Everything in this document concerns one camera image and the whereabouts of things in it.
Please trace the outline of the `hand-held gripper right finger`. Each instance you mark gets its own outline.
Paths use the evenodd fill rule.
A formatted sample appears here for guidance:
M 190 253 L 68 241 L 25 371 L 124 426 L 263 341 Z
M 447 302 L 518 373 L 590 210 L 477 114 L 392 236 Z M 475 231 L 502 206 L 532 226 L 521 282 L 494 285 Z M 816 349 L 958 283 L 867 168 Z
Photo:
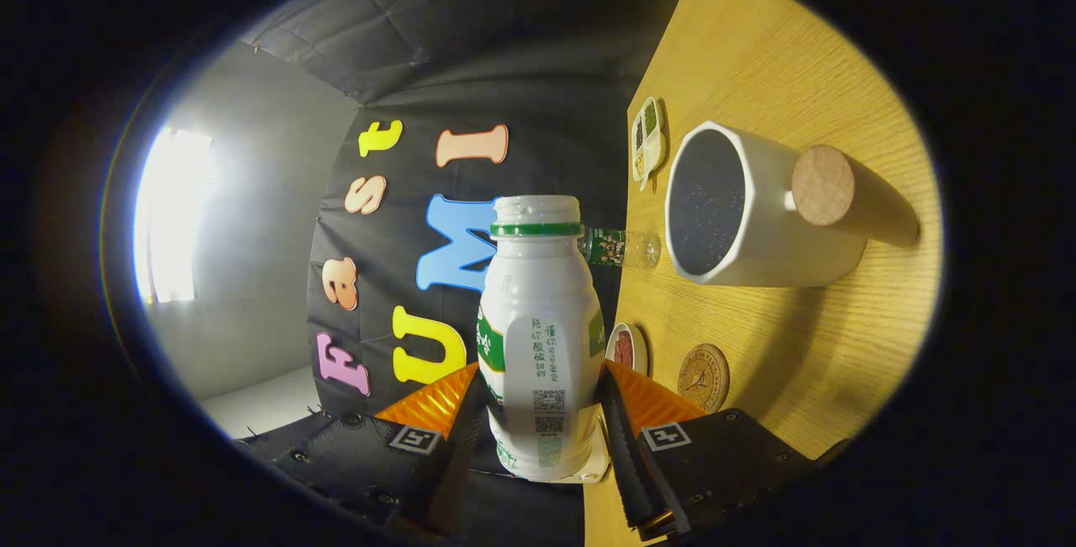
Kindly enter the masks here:
M 823 468 L 848 447 L 799 454 L 738 408 L 704 412 L 629 366 L 604 362 L 599 404 L 627 525 L 695 539 Z

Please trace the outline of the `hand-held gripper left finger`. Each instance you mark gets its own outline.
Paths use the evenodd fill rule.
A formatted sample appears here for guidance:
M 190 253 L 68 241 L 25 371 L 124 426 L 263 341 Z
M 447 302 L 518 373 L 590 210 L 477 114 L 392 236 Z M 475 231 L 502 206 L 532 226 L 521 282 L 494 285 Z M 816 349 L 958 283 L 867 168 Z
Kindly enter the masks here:
M 439 381 L 455 403 L 447 429 L 388 413 L 309 413 L 240 447 L 320 505 L 404 544 L 447 544 L 484 413 L 476 365 Z

